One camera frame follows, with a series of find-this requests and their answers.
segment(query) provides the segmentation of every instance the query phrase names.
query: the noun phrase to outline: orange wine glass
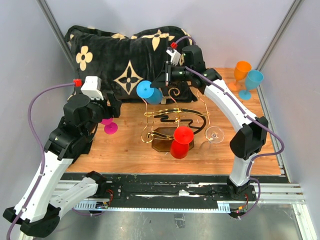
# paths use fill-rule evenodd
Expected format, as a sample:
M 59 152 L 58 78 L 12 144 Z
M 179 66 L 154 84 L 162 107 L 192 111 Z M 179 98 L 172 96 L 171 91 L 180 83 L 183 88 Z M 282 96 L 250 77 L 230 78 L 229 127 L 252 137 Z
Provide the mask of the orange wine glass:
M 245 79 L 250 70 L 251 70 L 250 63 L 248 63 L 247 61 L 238 61 L 234 69 L 235 81 L 230 82 L 228 84 L 229 89 L 232 91 L 239 91 L 240 90 L 239 81 Z

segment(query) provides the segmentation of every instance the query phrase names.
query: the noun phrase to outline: metal floor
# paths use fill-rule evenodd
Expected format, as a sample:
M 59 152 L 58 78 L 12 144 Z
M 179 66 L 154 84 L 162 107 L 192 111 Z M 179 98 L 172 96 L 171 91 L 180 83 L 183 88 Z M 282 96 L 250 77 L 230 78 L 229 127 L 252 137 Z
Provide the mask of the metal floor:
M 46 240 L 301 240 L 293 207 L 258 205 L 243 220 L 226 213 L 69 212 Z

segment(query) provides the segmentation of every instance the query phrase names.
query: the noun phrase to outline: cup base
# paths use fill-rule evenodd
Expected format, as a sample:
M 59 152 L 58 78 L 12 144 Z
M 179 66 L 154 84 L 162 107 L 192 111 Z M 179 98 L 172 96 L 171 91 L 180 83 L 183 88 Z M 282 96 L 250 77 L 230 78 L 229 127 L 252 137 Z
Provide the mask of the cup base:
M 239 91 L 240 90 L 240 85 L 237 81 L 233 81 L 233 82 L 230 82 L 228 84 L 228 88 L 231 90 L 231 91 Z
M 115 122 L 111 122 L 110 124 L 104 126 L 104 132 L 109 135 L 115 134 L 117 130 L 118 125 Z
M 247 90 L 242 90 L 239 92 L 239 97 L 243 100 L 251 99 L 251 93 Z

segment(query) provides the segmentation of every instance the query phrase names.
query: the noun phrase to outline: beige flower pattern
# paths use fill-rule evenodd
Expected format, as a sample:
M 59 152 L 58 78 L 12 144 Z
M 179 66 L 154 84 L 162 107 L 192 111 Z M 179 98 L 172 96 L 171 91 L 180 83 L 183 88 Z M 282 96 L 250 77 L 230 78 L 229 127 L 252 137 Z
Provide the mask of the beige flower pattern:
M 114 38 L 114 39 L 120 39 L 120 41 L 122 39 L 126 39 L 127 38 L 125 35 L 122 35 L 121 33 L 113 34 L 111 37 Z
M 94 55 L 92 52 L 89 52 L 88 46 L 82 46 L 81 51 L 75 56 L 75 60 L 78 64 L 80 64 L 81 71 L 86 70 L 87 64 L 92 61 Z
M 175 38 L 175 36 L 170 36 L 169 33 L 162 33 L 160 29 L 158 29 L 156 34 L 142 36 L 142 38 L 152 39 L 153 51 L 156 51 L 157 47 L 159 46 L 160 39 L 167 37 L 169 37 L 169 41 L 172 41 Z
M 183 29 L 181 29 L 181 30 L 184 33 L 184 35 L 191 37 L 190 34 L 187 33 L 185 30 L 183 30 Z M 192 45 L 192 40 L 190 38 L 188 38 L 188 40 L 189 40 L 190 45 Z
M 70 41 L 68 41 L 67 43 L 69 44 L 69 46 L 71 47 L 71 40 L 74 38 L 75 35 L 70 34 Z
M 135 72 L 134 68 L 132 67 L 131 60 L 129 60 L 124 72 L 113 81 L 119 84 L 125 90 L 125 92 L 130 95 L 132 90 L 142 79 L 143 78 Z
M 184 63 L 185 63 L 185 57 L 184 57 L 183 54 L 181 54 L 181 57 L 180 57 L 180 59 L 179 59 L 179 65 L 180 65 L 180 66 L 183 66 Z

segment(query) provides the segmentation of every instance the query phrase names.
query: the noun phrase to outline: brown wooden base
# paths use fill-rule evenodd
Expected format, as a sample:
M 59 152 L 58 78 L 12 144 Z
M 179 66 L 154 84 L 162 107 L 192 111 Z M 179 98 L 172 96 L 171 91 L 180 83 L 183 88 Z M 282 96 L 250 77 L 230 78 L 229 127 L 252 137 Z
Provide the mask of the brown wooden base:
M 173 136 L 176 129 L 177 129 L 176 127 L 158 127 L 154 131 L 156 131 L 160 134 Z M 171 147 L 172 142 L 173 142 L 173 140 L 154 139 L 151 142 L 151 147 L 159 153 L 168 153 L 168 152 L 170 152 L 170 147 Z M 189 143 L 189 150 L 193 149 L 194 146 L 195 146 L 195 142 L 192 140 L 192 142 Z

